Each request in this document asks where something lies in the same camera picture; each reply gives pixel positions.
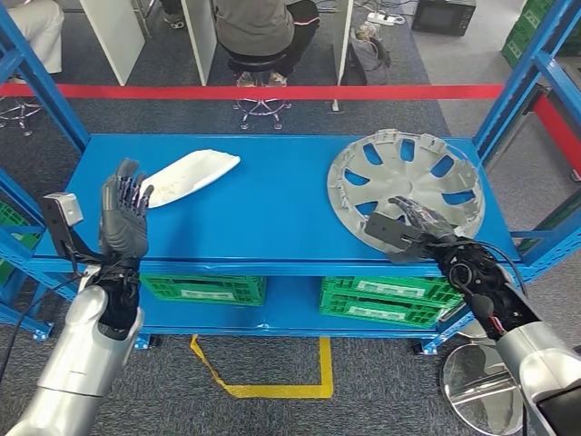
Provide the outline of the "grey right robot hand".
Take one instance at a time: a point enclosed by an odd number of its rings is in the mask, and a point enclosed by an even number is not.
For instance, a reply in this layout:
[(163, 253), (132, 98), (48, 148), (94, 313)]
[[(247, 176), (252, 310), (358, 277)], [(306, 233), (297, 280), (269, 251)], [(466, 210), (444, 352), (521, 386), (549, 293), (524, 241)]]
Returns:
[(443, 249), (441, 244), (460, 239), (450, 223), (437, 211), (401, 195), (391, 197), (389, 203), (400, 208), (406, 216), (408, 226), (420, 233), (412, 237), (405, 250), (392, 255), (390, 259), (394, 262), (438, 260)]

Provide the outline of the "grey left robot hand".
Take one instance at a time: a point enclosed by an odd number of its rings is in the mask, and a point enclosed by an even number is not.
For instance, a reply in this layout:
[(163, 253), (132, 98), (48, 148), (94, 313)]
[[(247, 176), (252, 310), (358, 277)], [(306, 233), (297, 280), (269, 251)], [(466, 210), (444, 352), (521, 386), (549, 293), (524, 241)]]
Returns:
[(149, 250), (146, 214), (154, 191), (139, 162), (125, 158), (100, 190), (99, 245), (103, 254), (140, 260)]

